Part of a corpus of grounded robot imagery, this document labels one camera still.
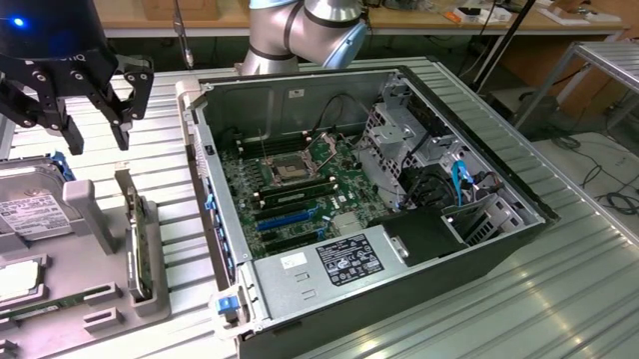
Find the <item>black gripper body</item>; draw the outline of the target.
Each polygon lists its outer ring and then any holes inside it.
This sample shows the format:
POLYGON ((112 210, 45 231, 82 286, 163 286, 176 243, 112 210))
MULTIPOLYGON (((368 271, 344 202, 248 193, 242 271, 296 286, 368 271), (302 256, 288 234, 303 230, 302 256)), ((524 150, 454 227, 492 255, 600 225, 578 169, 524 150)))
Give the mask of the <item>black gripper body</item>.
POLYGON ((53 78, 60 96, 79 96, 78 70, 99 89, 118 68, 92 1, 1 2, 1 72, 33 86, 33 72, 53 78))

